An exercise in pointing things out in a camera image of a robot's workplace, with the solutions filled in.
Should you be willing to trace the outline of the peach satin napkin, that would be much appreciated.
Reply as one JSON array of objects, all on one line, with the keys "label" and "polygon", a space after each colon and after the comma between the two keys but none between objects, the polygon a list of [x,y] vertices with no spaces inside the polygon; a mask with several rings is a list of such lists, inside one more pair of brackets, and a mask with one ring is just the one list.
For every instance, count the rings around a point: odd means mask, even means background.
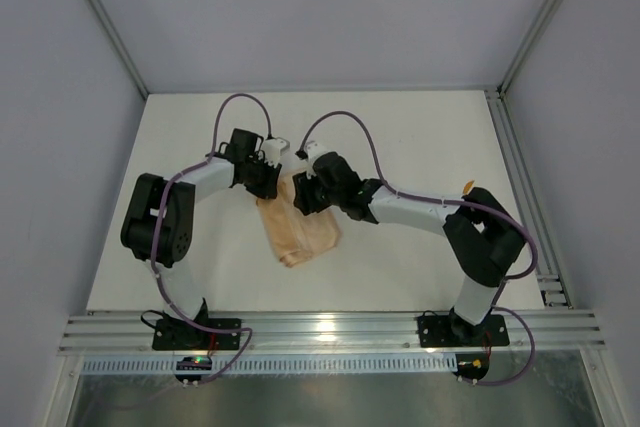
[{"label": "peach satin napkin", "polygon": [[289,171],[279,178],[275,199],[256,200],[272,251],[288,268],[334,249],[342,237],[330,210],[305,216],[294,206],[293,177],[298,173],[303,170]]}]

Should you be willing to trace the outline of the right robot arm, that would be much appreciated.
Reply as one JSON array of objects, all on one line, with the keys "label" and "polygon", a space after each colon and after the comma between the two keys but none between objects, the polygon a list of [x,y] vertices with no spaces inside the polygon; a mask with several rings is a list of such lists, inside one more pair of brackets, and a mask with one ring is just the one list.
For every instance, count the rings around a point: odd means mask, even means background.
[{"label": "right robot arm", "polygon": [[448,314],[457,343],[469,345],[486,320],[508,272],[531,237],[486,189],[440,199],[403,193],[382,178],[362,179],[337,152],[311,143],[296,156],[306,170],[293,177],[294,206],[305,216],[336,207],[354,221],[395,224],[441,235],[465,278]]}]

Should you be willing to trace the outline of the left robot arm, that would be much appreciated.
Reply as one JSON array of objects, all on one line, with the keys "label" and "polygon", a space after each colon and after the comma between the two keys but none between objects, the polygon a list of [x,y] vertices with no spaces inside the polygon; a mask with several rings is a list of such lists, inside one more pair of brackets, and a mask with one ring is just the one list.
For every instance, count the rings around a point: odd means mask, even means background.
[{"label": "left robot arm", "polygon": [[281,158],[288,149],[283,138],[235,129],[228,142],[195,165],[171,177],[145,173],[136,180],[120,240],[149,264],[163,300],[163,319],[172,330],[219,332],[209,326],[208,306],[187,259],[197,203],[236,185],[258,199],[276,198]]}]

